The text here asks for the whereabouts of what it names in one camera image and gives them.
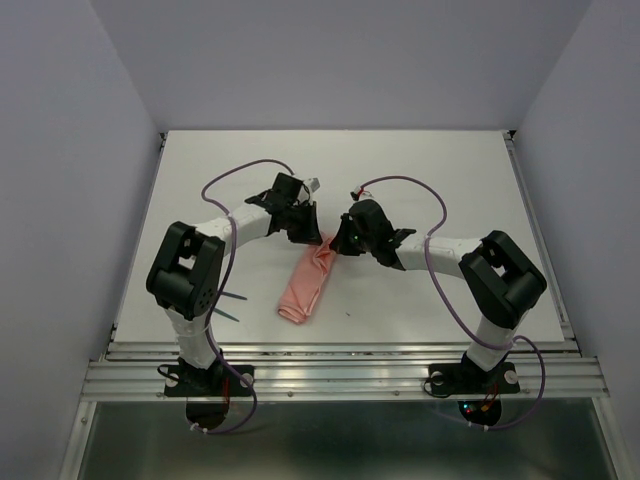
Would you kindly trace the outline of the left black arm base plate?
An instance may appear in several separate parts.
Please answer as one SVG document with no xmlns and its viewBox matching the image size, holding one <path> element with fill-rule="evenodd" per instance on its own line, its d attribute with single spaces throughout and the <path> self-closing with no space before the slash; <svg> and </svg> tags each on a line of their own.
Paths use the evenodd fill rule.
<svg viewBox="0 0 640 480">
<path fill-rule="evenodd" d="M 169 398 L 248 398 L 249 388 L 220 363 L 200 369 L 187 363 L 161 364 L 157 373 L 164 379 Z"/>
</svg>

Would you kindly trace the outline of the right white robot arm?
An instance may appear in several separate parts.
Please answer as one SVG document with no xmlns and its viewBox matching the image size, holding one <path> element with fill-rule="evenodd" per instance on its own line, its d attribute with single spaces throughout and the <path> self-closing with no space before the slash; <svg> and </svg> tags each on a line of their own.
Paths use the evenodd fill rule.
<svg viewBox="0 0 640 480">
<path fill-rule="evenodd" d="M 547 289 L 541 271 L 503 231 L 480 239 L 455 239 L 396 229 L 373 199 L 355 202 L 341 216 L 330 248 L 342 256 L 369 254 L 381 265 L 400 271 L 424 270 L 439 295 L 439 274 L 462 279 L 481 313 L 471 331 L 454 319 L 471 344 L 463 356 L 460 378 L 482 390 L 496 378 L 496 367 L 511 349 L 522 319 Z"/>
</svg>

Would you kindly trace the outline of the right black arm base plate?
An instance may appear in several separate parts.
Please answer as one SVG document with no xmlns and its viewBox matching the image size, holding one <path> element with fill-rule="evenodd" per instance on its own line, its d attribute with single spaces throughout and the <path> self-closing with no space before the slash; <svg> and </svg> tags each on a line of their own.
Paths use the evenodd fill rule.
<svg viewBox="0 0 640 480">
<path fill-rule="evenodd" d="M 424 387 L 436 397 L 520 392 L 518 375 L 511 362 L 503 362 L 488 372 L 475 364 L 467 365 L 462 362 L 431 364 Z"/>
</svg>

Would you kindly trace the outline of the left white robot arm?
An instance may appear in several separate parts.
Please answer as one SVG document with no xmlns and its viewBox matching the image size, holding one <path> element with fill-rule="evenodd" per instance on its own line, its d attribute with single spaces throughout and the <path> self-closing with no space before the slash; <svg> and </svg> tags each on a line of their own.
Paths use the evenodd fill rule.
<svg viewBox="0 0 640 480">
<path fill-rule="evenodd" d="M 319 180 L 279 173 L 271 188 L 247 198 L 224 216 L 197 225 L 171 224 L 146 280 L 146 289 L 171 320 L 190 365 L 188 382 L 199 393 L 215 392 L 223 371 L 205 329 L 206 316 L 219 299 L 223 261 L 234 247 L 284 231 L 293 244 L 319 245 L 322 236 L 313 194 Z"/>
</svg>

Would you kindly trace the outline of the pink satin napkin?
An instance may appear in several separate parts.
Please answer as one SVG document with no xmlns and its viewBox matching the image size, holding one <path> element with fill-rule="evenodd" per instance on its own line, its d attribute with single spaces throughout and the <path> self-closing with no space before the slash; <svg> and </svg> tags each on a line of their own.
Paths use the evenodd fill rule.
<svg viewBox="0 0 640 480">
<path fill-rule="evenodd" d="M 299 258 L 277 305 L 281 318 L 300 325 L 312 316 L 336 258 L 333 239 L 323 234 L 322 243 L 308 246 Z"/>
</svg>

